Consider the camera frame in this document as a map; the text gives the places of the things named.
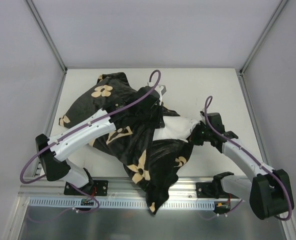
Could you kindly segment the white pillow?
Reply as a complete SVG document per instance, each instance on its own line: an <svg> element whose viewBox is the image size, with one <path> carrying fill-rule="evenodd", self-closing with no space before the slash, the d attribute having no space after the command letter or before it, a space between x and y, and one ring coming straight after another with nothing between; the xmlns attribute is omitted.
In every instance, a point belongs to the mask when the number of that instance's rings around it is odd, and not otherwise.
<svg viewBox="0 0 296 240"><path fill-rule="evenodd" d="M180 140L188 142L188 137L200 123L198 120L183 116L164 116L165 126L154 130L153 141Z"/></svg>

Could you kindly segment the black floral plush pillowcase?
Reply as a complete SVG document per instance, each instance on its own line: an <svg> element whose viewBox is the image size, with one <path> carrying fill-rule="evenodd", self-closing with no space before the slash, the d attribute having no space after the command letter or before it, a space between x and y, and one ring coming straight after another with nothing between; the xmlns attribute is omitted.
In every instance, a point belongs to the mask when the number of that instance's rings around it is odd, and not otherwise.
<svg viewBox="0 0 296 240"><path fill-rule="evenodd" d="M106 102L113 99L127 100L135 92L137 91L130 86L125 73L103 74L98 77L96 85L82 94L59 118L58 124L70 129L92 116ZM180 116L166 107L162 108L162 113L163 117ZM143 141L144 133L141 132L138 136L133 135L131 141L121 138L115 140L112 148L102 147L98 140L92 140L89 145L116 157L134 183L146 180L167 188L178 180L177 172L189 161L194 145L191 135L188 142L175 139L153 141L154 131L150 141ZM145 197L146 204L154 215L168 199L167 190L162 193L147 193Z"/></svg>

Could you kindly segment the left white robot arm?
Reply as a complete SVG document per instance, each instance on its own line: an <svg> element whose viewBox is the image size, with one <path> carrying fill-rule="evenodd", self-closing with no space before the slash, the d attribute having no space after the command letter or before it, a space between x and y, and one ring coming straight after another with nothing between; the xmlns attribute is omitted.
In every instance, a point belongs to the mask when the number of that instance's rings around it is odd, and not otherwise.
<svg viewBox="0 0 296 240"><path fill-rule="evenodd" d="M165 125L162 117L165 92L163 85L142 87L126 100L109 100L93 115L62 134L37 136L38 158L46 179L49 182L63 180L81 195L92 194L95 183L90 173L68 157L93 140L109 149L114 147L114 141L130 142L132 136L137 137L139 133L144 133L144 142L151 141L154 130Z"/></svg>

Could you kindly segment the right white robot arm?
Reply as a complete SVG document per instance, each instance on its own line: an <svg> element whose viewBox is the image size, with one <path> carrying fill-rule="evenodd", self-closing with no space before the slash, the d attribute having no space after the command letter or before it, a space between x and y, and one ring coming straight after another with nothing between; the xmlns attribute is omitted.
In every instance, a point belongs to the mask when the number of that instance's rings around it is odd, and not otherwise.
<svg viewBox="0 0 296 240"><path fill-rule="evenodd" d="M233 195L247 202L260 220L278 218L288 213L283 221L292 216L295 207L288 173L260 162L247 150L232 131L226 131L221 115L217 112L201 112L205 121L195 127L192 143L197 146L209 142L221 154L232 160L245 174L245 178L230 171L214 175L212 181L197 191L210 198Z"/></svg>

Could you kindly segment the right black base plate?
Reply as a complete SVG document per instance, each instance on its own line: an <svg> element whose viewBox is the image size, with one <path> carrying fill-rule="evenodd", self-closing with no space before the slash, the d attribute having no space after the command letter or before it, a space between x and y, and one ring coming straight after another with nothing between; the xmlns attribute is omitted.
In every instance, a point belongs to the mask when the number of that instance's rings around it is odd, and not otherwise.
<svg viewBox="0 0 296 240"><path fill-rule="evenodd" d="M197 198L214 198L220 197L219 188L212 182L196 182L195 190Z"/></svg>

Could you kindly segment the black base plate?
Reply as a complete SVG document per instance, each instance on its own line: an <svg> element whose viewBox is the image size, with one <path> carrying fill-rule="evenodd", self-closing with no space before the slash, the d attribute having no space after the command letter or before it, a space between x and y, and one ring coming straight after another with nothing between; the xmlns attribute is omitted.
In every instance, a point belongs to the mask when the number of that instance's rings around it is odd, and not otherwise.
<svg viewBox="0 0 296 240"><path fill-rule="evenodd" d="M195 190L197 198L214 198L220 197L219 188L212 182L196 182Z"/></svg>
<svg viewBox="0 0 296 240"><path fill-rule="evenodd" d="M93 179L91 183L88 183L76 190L70 183L65 182L63 194L66 196L82 196L85 193L89 196L105 197L107 196L108 183L109 182L107 180Z"/></svg>

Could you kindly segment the aluminium mounting rail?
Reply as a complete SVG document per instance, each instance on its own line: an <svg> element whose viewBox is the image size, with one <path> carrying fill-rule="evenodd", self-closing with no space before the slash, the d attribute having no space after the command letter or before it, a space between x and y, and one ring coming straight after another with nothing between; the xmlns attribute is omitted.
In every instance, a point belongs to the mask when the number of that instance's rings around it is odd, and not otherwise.
<svg viewBox="0 0 296 240"><path fill-rule="evenodd" d="M212 177L179 177L178 180L171 184L170 187L162 187L159 183L152 183L147 180L141 180L135 183L128 177L97 177L94 181L107 181L105 190L109 198L124 199L145 199L146 194L163 193L168 191L171 199L187 199L191 196L197 197L196 184L211 183ZM19 188L19 196L27 197L65 197L64 192L67 190L66 183L62 180L47 181L46 179L38 180L30 184L22 184Z"/></svg>

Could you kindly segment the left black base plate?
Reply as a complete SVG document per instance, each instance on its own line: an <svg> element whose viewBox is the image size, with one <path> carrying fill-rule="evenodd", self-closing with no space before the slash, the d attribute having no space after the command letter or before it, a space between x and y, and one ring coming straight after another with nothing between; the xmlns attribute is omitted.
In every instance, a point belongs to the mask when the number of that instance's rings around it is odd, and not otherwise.
<svg viewBox="0 0 296 240"><path fill-rule="evenodd" d="M93 179L91 183L88 183L76 190L70 183L65 182L63 194L66 196L82 196L85 193L89 196L105 197L107 196L108 183L109 182L107 180Z"/></svg>

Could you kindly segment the right aluminium frame post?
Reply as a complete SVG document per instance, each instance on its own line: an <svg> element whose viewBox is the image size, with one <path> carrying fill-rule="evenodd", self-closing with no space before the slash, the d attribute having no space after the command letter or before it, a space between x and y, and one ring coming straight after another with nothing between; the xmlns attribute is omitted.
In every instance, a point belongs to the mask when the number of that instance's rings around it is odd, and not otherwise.
<svg viewBox="0 0 296 240"><path fill-rule="evenodd" d="M252 63L253 59L255 58L256 54L259 52L261 46L263 45L264 41L268 37L270 31L278 21L280 15L284 11L285 7L289 3L289 0L280 0L277 4L275 10L273 11L272 15L270 16L268 22L266 23L265 27L263 28L262 32L260 33L258 39L256 40L253 48L251 49L248 57L246 58L244 64L242 65L241 69L239 70L240 75L244 75L250 64Z"/></svg>

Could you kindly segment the aluminium frame post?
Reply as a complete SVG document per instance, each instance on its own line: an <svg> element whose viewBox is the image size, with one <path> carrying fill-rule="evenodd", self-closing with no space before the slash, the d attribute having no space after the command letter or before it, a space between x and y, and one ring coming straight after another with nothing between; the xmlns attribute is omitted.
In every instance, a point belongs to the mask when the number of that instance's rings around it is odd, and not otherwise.
<svg viewBox="0 0 296 240"><path fill-rule="evenodd" d="M67 67L66 64L64 63L58 48L56 47L55 42L53 41L53 38L51 37L48 28L41 16L41 14L39 13L39 10L36 7L36 4L34 3L33 0L24 0L29 12L31 13L32 17L34 18L42 36L44 37L48 47L50 48L56 62L58 63L60 69L62 70L62 72L64 74L66 74L67 72Z"/></svg>
<svg viewBox="0 0 296 240"><path fill-rule="evenodd" d="M250 64L252 63L253 59L255 58L256 54L259 52L261 46L263 45L264 41L268 37L270 31L278 21L280 15L284 11L285 7L289 3L289 0L280 0L277 4L275 10L273 11L272 15L270 16L268 22L266 23L265 27L263 28L262 32L260 33L258 39L256 40L253 48L251 49L248 57L246 58L244 64L242 65L241 69L239 70L240 75L244 75Z"/></svg>

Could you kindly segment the left aluminium frame post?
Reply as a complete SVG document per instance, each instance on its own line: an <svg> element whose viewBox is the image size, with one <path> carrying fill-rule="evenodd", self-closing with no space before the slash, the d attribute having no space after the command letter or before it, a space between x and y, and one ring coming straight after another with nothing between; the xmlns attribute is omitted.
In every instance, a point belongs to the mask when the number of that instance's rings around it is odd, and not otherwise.
<svg viewBox="0 0 296 240"><path fill-rule="evenodd" d="M58 48L56 47L55 42L53 41L53 38L51 37L48 28L41 16L41 14L39 13L39 10L36 7L36 4L34 3L33 0L24 0L29 12L31 13L32 17L34 18L42 36L44 37L48 47L50 48L56 62L58 63L60 69L62 70L62 72L64 74L66 74L67 72L67 67L66 64L64 63Z"/></svg>

